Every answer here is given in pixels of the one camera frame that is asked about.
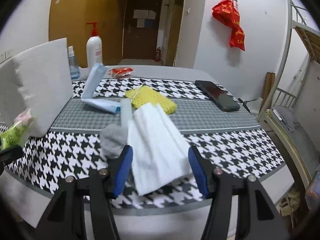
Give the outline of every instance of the green package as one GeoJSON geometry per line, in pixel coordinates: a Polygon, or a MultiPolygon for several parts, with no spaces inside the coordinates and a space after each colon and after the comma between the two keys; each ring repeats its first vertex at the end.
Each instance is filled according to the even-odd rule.
{"type": "Polygon", "coordinates": [[[15,119],[15,123],[7,131],[0,135],[0,150],[5,150],[13,145],[24,147],[30,135],[30,126],[33,122],[30,110],[19,114],[15,119]]]}

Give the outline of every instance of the blue gripper pad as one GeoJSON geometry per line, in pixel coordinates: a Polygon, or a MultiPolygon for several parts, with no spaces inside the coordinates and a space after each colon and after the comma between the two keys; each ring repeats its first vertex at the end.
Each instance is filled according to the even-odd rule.
{"type": "Polygon", "coordinates": [[[123,192],[124,184],[128,178],[129,171],[131,169],[132,159],[133,159],[133,150],[132,150],[132,147],[129,146],[127,154],[125,155],[124,160],[115,177],[115,187],[113,190],[113,195],[115,197],[118,197],[123,192]]]}
{"type": "Polygon", "coordinates": [[[193,175],[196,178],[199,191],[205,198],[207,198],[209,194],[209,190],[207,186],[208,185],[207,176],[205,175],[200,163],[198,162],[198,159],[195,153],[193,152],[192,147],[189,148],[188,159],[189,159],[189,163],[190,163],[193,175]]]}

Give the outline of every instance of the red pump dispenser head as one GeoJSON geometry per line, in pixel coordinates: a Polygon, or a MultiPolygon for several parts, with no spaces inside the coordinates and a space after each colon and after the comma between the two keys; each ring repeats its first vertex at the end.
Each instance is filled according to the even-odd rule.
{"type": "Polygon", "coordinates": [[[89,23],[86,23],[86,24],[92,24],[93,25],[93,29],[91,31],[91,37],[99,36],[98,30],[96,28],[97,22],[89,22],[89,23]]]}

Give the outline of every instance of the yellow sponge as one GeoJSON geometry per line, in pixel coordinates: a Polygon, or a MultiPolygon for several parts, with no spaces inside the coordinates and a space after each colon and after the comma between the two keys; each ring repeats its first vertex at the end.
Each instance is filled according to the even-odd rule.
{"type": "Polygon", "coordinates": [[[137,109],[146,103],[160,104],[166,114],[173,114],[177,109],[177,105],[174,102],[148,86],[129,90],[125,93],[125,96],[133,98],[132,105],[137,109]]]}

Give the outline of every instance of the bed frame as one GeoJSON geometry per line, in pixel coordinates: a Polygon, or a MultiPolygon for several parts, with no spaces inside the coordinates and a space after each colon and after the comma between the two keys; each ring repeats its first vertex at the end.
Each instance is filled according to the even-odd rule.
{"type": "Polygon", "coordinates": [[[287,107],[295,107],[299,96],[301,95],[303,86],[306,81],[306,77],[309,72],[309,66],[310,61],[314,60],[317,63],[320,63],[320,32],[310,28],[307,26],[305,20],[303,19],[303,16],[301,15],[299,9],[306,10],[304,8],[296,6],[292,0],[288,0],[288,28],[287,28],[287,36],[286,36],[286,42],[284,46],[284,53],[282,56],[282,60],[280,63],[280,67],[275,79],[275,82],[270,90],[270,93],[264,103],[264,105],[261,108],[261,111],[257,117],[257,121],[266,121],[270,127],[273,129],[273,131],[276,133],[276,135],[279,137],[283,145],[285,146],[286,150],[288,151],[289,155],[291,156],[294,164],[296,165],[298,172],[301,176],[302,182],[304,184],[304,187],[307,188],[309,184],[311,183],[312,178],[310,177],[310,174],[307,172],[307,169],[303,163],[303,161],[300,158],[299,152],[297,151],[296,147],[294,146],[294,143],[291,141],[290,137],[286,135],[286,132],[284,129],[276,122],[274,122],[271,118],[270,110],[267,110],[268,106],[287,106],[287,107]],[[292,8],[296,11],[296,20],[292,19],[292,8]],[[284,66],[287,61],[289,48],[290,48],[290,42],[291,42],[291,36],[292,36],[292,29],[295,29],[295,31],[298,33],[299,37],[301,38],[303,44],[305,45],[308,53],[309,53],[309,60],[308,65],[306,68],[306,72],[304,74],[304,77],[302,79],[301,86],[299,88],[299,91],[297,95],[293,95],[281,88],[279,88],[279,82],[281,79],[281,76],[284,71],[284,66]],[[276,97],[276,100],[273,100],[275,98],[275,93],[278,92],[278,95],[276,97]]]}

